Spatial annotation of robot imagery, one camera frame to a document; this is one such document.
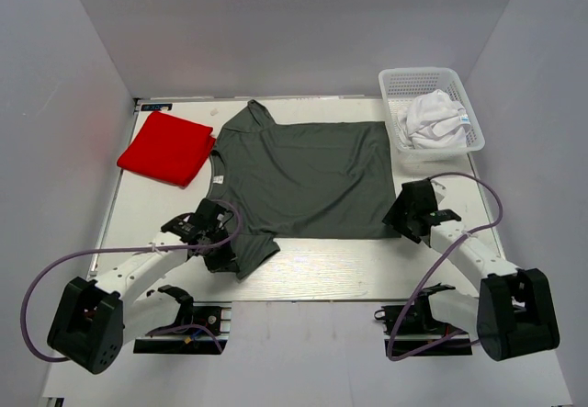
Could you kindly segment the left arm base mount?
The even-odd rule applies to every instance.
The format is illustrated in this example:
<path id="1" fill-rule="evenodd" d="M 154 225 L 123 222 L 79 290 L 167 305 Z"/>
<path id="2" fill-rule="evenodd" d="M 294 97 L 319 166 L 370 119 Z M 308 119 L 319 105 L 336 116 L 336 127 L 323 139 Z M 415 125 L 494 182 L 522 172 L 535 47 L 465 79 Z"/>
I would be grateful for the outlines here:
<path id="1" fill-rule="evenodd" d="M 228 343 L 230 303 L 196 302 L 187 291 L 169 285 L 149 290 L 147 296 L 171 297 L 179 305 L 171 324 L 154 328 L 157 334 L 137 338 L 136 355 L 219 356 Z"/>

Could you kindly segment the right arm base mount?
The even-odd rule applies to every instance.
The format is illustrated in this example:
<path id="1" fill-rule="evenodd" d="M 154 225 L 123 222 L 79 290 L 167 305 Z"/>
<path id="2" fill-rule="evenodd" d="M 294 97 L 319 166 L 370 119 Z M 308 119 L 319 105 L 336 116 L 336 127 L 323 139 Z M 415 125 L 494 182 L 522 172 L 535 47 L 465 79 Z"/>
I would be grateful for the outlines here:
<path id="1" fill-rule="evenodd" d="M 458 331 L 458 328 L 433 318 L 430 310 L 429 298 L 439 292 L 443 295 L 454 287 L 437 284 L 420 291 L 416 300 L 411 304 L 407 314 L 402 319 L 399 331 L 394 339 L 391 356 L 394 358 L 406 355 L 414 349 L 434 343 L 438 339 Z M 384 326 L 384 344 L 386 356 L 393 327 L 401 314 L 403 304 L 388 304 L 374 312 L 374 320 Z M 443 344 L 420 351 L 415 356 L 471 356 L 472 347 L 478 341 L 472 341 L 468 334 L 451 337 Z"/>

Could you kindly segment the dark green t-shirt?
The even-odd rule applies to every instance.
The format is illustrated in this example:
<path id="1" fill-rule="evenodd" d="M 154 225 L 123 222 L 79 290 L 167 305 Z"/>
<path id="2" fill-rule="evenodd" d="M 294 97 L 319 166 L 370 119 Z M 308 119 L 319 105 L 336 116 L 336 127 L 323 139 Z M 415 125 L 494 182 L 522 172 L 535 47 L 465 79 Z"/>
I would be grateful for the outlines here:
<path id="1" fill-rule="evenodd" d="M 211 272 L 243 279 L 276 254 L 278 238 L 382 240 L 396 198 L 390 141 L 381 121 L 275 122 L 255 100 L 226 122 L 209 156 L 208 197 L 233 205 L 232 260 Z"/>

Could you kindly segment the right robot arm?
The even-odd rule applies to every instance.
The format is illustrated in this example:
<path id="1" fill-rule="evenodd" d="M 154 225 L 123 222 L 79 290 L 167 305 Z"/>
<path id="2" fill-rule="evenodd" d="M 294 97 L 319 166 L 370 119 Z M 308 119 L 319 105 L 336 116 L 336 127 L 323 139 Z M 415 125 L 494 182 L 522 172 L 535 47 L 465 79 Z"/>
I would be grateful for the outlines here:
<path id="1" fill-rule="evenodd" d="M 414 243 L 425 243 L 439 254 L 401 307 L 386 346 L 387 358 L 398 362 L 416 356 L 453 337 L 468 334 L 495 361 L 554 350 L 560 345 L 547 276 L 537 268 L 524 269 L 495 254 L 477 236 L 481 227 L 467 229 L 451 209 L 440 209 L 446 189 L 432 175 L 402 185 L 383 222 Z M 463 294 L 450 285 L 428 286 L 434 272 L 449 261 L 477 290 Z M 453 331 L 433 342 L 393 352 L 406 316 L 433 333 L 449 324 Z"/>

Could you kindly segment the white t-shirt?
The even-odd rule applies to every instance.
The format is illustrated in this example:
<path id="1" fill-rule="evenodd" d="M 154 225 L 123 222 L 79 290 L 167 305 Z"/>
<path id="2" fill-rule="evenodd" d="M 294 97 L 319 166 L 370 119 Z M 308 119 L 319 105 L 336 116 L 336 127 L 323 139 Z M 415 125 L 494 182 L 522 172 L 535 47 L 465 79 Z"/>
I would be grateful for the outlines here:
<path id="1" fill-rule="evenodd" d="M 397 114 L 400 140 L 418 150 L 467 147 L 471 122 L 465 107 L 442 91 L 416 97 Z"/>

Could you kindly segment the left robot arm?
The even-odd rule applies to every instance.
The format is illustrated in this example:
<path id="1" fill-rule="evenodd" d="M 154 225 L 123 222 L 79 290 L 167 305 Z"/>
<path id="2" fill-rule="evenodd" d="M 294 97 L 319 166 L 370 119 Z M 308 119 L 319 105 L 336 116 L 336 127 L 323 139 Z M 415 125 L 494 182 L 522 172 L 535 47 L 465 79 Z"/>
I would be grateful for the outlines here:
<path id="1" fill-rule="evenodd" d="M 163 279 L 194 256 L 208 266 L 227 267 L 241 225 L 232 204 L 204 198 L 195 211 L 165 223 L 147 245 L 127 249 L 129 258 L 120 265 L 92 279 L 74 278 L 59 302 L 49 347 L 97 375 L 125 344 L 143 336 L 205 334 L 215 341 L 197 321 L 193 297 Z"/>

